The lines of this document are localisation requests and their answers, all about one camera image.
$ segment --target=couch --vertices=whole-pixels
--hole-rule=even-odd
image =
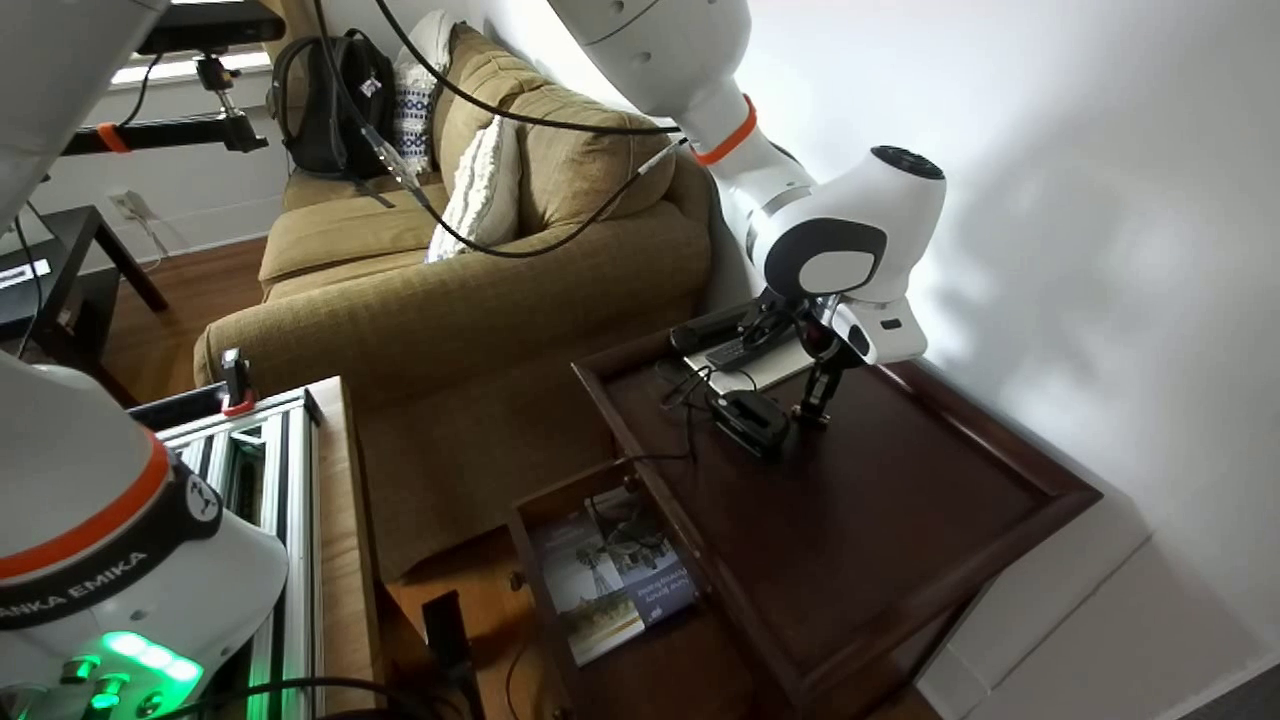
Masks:
[[[497,42],[450,28],[448,78],[512,114],[645,123],[583,101]],[[427,195],[450,177],[486,114],[438,93]],[[665,137],[520,132],[517,242],[542,250],[579,228]],[[697,311],[712,274],[712,186],[665,157],[568,250],[534,260],[422,264],[430,219],[409,192],[293,171],[266,232],[254,308],[196,339],[196,384],[241,349],[260,392],[344,376],[383,579],[504,524],[512,501],[610,457],[570,360]]]

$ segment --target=magazine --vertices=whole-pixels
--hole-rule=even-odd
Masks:
[[[645,623],[654,623],[697,602],[697,586],[676,555],[669,529],[630,489],[610,489],[589,501],[602,554],[610,555],[624,597]]]
[[[593,664],[697,602],[687,570],[630,489],[589,497],[579,512],[534,538],[534,554],[575,664]]]

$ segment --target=green light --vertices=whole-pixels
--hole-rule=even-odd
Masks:
[[[204,677],[204,669],[174,658],[174,659],[168,664],[168,677],[178,680],[178,684],[196,684],[196,680]]]
[[[161,646],[148,646],[145,654],[136,654],[136,659],[163,673],[174,658]]]
[[[86,705],[90,705],[97,713],[119,710],[125,684],[126,684],[125,673],[106,677],[106,680],[90,694]]]
[[[204,677],[201,664],[193,664],[193,659],[174,658],[170,647],[150,646],[150,640],[145,640],[136,632],[106,632],[106,636],[99,636],[99,646],[106,654],[117,654],[119,659],[145,664],[150,673],[163,673],[170,684],[178,684],[174,688],[178,695],[189,695]]]
[[[86,705],[90,705],[97,713],[119,710],[119,694],[97,694]]]
[[[106,632],[103,646],[106,646],[106,654],[117,654],[117,658],[136,658],[136,654],[148,647],[148,640],[136,636],[136,632]]]
[[[103,664],[99,658],[76,658],[76,659],[67,659],[67,664],[62,664],[62,684],[86,684],[99,664]]]

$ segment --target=shelf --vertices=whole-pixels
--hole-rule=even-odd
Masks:
[[[527,570],[527,586],[542,615],[542,647],[555,659],[565,695],[579,715],[607,720],[741,720],[752,710],[757,677],[712,602],[697,602],[691,608],[669,615],[654,627],[645,627],[645,636],[610,647],[583,669],[575,669],[568,658],[565,627],[551,613],[551,591],[541,574],[534,531],[583,509],[583,497],[624,486],[624,478],[624,466],[601,466],[555,486],[551,491],[517,506],[508,519],[517,555]]]

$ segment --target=wire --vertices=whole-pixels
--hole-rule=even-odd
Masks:
[[[479,95],[470,95],[469,88],[450,84],[416,44],[413,35],[403,32],[403,24],[396,20],[396,14],[386,10],[386,0],[375,0],[379,16],[386,20],[386,28],[400,35],[400,44],[409,48],[409,57],[416,65],[422,65],[427,78],[436,78],[438,88],[448,88],[450,95],[491,114],[491,117],[508,117],[508,121],[520,121],[520,123],[542,123],[542,129],[565,129],[565,132],[602,132],[602,137],[673,137],[681,132],[676,123],[650,123],[650,129],[621,129],[621,123],[575,123],[575,121],[551,121],[551,117],[524,117],[524,114],[508,114],[508,109],[497,109]]]
[[[443,84],[450,88],[456,95],[497,114],[497,117],[508,117],[508,121],[520,121],[520,123],[549,123],[541,117],[520,117],[520,114],[504,114],[504,109],[491,109],[485,101],[475,101],[470,93],[456,88],[450,80],[443,80],[416,48],[413,42],[403,35],[403,28],[396,24],[396,16],[383,10],[383,0],[375,0],[379,14],[386,16],[386,24],[396,28],[396,35],[403,42],[403,48]],[[344,106],[344,114],[360,123],[360,137],[371,146],[371,153],[386,163],[386,171],[400,180],[400,189],[409,189],[409,195],[436,219],[436,228],[443,228],[450,242],[458,242],[469,254],[475,258],[491,258],[491,260],[533,260],[533,258],[551,258],[561,254],[565,244],[579,242],[602,213],[610,213],[610,204],[646,171],[654,168],[669,153],[682,150],[682,137],[681,146],[665,146],[654,157],[646,157],[589,219],[579,219],[570,232],[565,232],[561,242],[542,244],[542,250],[527,250],[527,254],[508,254],[508,250],[486,250],[486,244],[475,244],[470,237],[463,237],[458,228],[450,228],[443,219],[443,213],[427,200],[427,192],[416,186],[416,177],[403,168],[400,153],[362,121],[362,114],[355,109],[355,101],[346,95],[346,84],[344,84],[344,71],[335,67],[333,53],[326,53],[326,28],[324,28],[324,0],[311,0],[317,10],[317,24],[320,24],[320,53],[324,53],[324,65],[326,65],[326,78],[335,84],[335,95]],[[645,129],[645,132],[627,132],[627,129],[595,129],[595,123],[549,123],[549,129],[575,129],[575,132],[616,132],[616,137],[669,137],[669,132],[654,132],[654,129]]]
[[[150,57],[145,84],[136,88],[133,114],[117,129],[126,129],[136,121],[136,114],[148,106],[150,71],[161,62],[163,62],[163,53]]]
[[[266,695],[266,694],[309,694],[309,688],[360,688],[360,694],[371,694],[371,695],[393,700],[393,710],[400,705],[400,713],[409,713],[409,715],[436,720],[436,713],[421,710],[413,695],[393,694],[386,684],[352,680],[352,677],[293,677],[293,680],[275,680],[275,684],[250,684],[250,688],[243,688],[243,694],[196,700],[196,705],[174,710],[174,713],[163,713],[163,715],[156,715],[156,720],[204,715],[204,713],[216,713],[216,710],[224,710],[224,705],[241,705],[241,700],[250,700],[250,695]]]
[[[610,204],[616,204],[630,186],[640,186],[645,168],[650,168],[658,157],[650,157],[646,163],[640,163],[589,219],[579,219],[579,224],[575,224],[570,232],[565,232],[555,244],[527,250],[527,254],[504,254],[504,250],[475,244],[470,237],[463,237],[458,228],[450,228],[438,208],[430,208],[430,200],[422,195],[422,189],[409,186],[409,195],[413,195],[448,237],[456,237],[469,254],[497,258],[497,260],[533,260],[533,258],[551,258],[551,254],[561,254],[565,244],[579,242],[602,213],[610,213]]]

